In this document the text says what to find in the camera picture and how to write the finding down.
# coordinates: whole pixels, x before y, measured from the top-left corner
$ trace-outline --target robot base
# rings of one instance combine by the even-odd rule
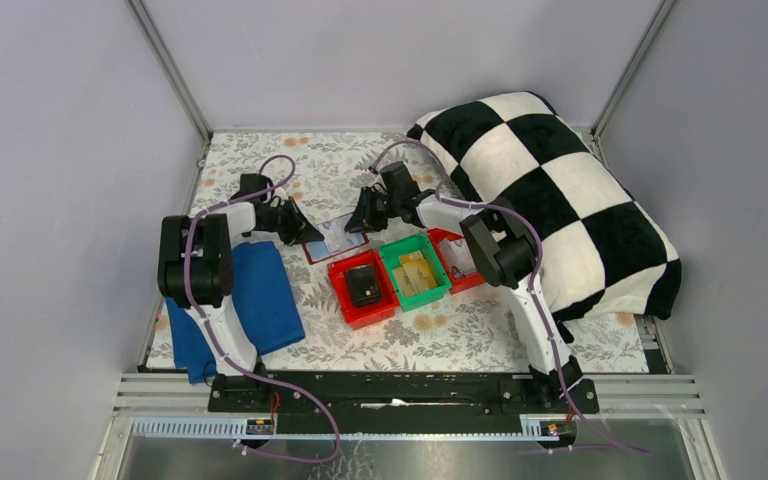
[[[531,372],[531,376],[534,377],[535,388],[537,389],[536,395],[546,408],[552,408],[561,403],[567,404],[566,399],[563,397],[563,390],[561,389],[561,381],[558,378],[557,370],[552,370],[550,373],[545,374],[530,366],[528,369]],[[567,363],[561,368],[561,373],[564,376],[564,383],[570,395],[572,395],[578,383],[584,378],[584,374],[581,373],[581,367],[578,365],[578,359],[570,355]],[[579,404],[575,395],[573,395],[573,401],[575,401],[576,405]]]
[[[547,407],[542,382],[527,375],[502,373],[354,373],[263,372],[298,385],[322,400],[345,432],[369,434],[455,434],[521,432],[522,414],[563,419],[565,399]],[[292,390],[242,376],[218,375],[213,381],[211,412],[263,413],[269,398],[280,395],[276,433],[330,434],[322,412]],[[599,412],[592,380],[570,391],[584,414]]]

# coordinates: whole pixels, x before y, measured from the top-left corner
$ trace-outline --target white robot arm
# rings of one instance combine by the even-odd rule
[[[461,228],[461,222],[477,213],[462,207],[442,203],[433,195],[422,200],[416,208],[416,212],[419,216],[419,221],[426,228],[440,228],[462,237],[465,235]],[[532,276],[534,277],[533,291],[529,288],[529,281]],[[555,338],[558,354],[562,361],[567,360],[572,355],[572,352],[561,339],[558,327],[554,321],[549,322],[551,331],[548,333],[543,325],[540,309],[543,310],[549,319],[552,318],[552,314],[543,297],[540,273],[532,271],[517,281],[516,288],[501,287],[499,291],[508,308],[514,314],[517,334],[519,334],[520,342],[525,344],[531,366],[546,375],[554,375],[555,357],[552,352],[549,336]]]
[[[440,228],[463,236],[479,273],[488,284],[500,288],[513,312],[520,341],[528,350],[531,373],[545,392],[546,401],[555,403],[562,395],[559,374],[570,389],[581,380],[582,374],[561,339],[543,297],[539,272],[534,271],[535,239],[510,215],[453,206],[442,203],[430,191],[420,192],[401,162],[388,165],[381,175],[385,189],[361,189],[358,206],[346,230],[380,231],[386,228],[388,218],[400,216],[419,227]],[[246,176],[241,179],[241,193],[246,189],[258,191],[260,184],[247,184]],[[506,204],[504,199],[497,202]],[[224,208],[222,213],[204,217],[196,227],[200,255],[191,260],[190,272],[194,298],[205,313],[202,316],[194,311],[195,307],[183,292],[184,236],[181,232],[189,228],[189,223],[190,219],[185,216],[166,217],[163,221],[158,268],[161,293],[187,309],[199,325],[216,358],[219,373],[237,374],[229,362],[250,371],[256,364],[257,350],[243,331],[231,298],[230,239],[260,230],[276,232],[285,244],[294,245],[322,240],[322,235],[304,218],[292,199],[278,207],[265,198],[236,203]],[[497,240],[493,232],[504,233],[505,237]],[[227,351],[217,350],[217,345]]]

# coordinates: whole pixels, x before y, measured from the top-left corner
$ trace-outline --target red plastic box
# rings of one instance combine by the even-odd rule
[[[481,285],[484,283],[484,279],[481,278],[481,274],[478,272],[475,272],[465,278],[457,279],[453,277],[452,272],[449,271],[449,265],[446,263],[446,259],[443,258],[443,254],[440,253],[440,249],[437,247],[437,245],[443,240],[457,240],[463,237],[446,230],[432,228],[428,231],[428,238],[431,239],[431,245],[434,247],[434,251],[437,252],[437,257],[440,259],[440,263],[443,264],[443,269],[446,270],[446,275],[449,276],[449,281],[452,282],[452,288],[449,289],[449,293],[454,295],[458,292],[462,292],[476,285]]]
[[[362,265],[372,264],[375,269],[375,279],[381,286],[381,300],[365,307],[356,307],[349,296],[349,286],[346,284],[346,270]],[[340,310],[343,318],[350,327],[357,330],[381,320],[388,319],[396,314],[399,307],[399,298],[390,283],[390,277],[384,270],[381,257],[375,250],[367,250],[349,258],[344,258],[328,264],[328,278],[331,285],[337,291],[337,300],[340,301]]]

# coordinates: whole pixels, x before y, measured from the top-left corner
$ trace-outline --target blue towel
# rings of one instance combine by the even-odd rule
[[[232,251],[234,289],[231,298],[246,336],[261,355],[305,337],[281,254],[272,242],[242,243]],[[196,323],[171,299],[169,328],[175,367],[186,368],[190,383],[216,373],[216,364]]]

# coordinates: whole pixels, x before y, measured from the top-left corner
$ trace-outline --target table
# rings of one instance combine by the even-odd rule
[[[239,187],[239,174],[257,172],[277,153],[296,160],[296,174],[285,187],[313,223],[350,213],[359,188],[375,177],[366,170],[390,143],[403,139],[393,133],[216,133],[204,166],[191,213],[227,200]],[[384,161],[408,165],[420,188],[433,188],[440,179],[430,159],[411,146],[397,147]],[[276,160],[264,172],[273,180],[289,172]],[[451,183],[444,194],[459,197]],[[363,249],[420,232],[399,219],[369,235]],[[235,239],[234,244],[242,239]],[[328,281],[328,261],[308,264],[302,247],[285,247],[275,235],[254,234],[251,241],[275,240],[290,279],[306,338],[263,357],[271,370],[395,370],[395,371],[527,371],[525,347],[517,339],[513,316],[498,292],[482,285],[439,302],[402,312],[360,330],[345,324]],[[158,312],[148,368],[174,368],[168,316]],[[634,317],[608,314],[567,322],[576,341],[570,348],[584,372],[646,373],[643,347]]]

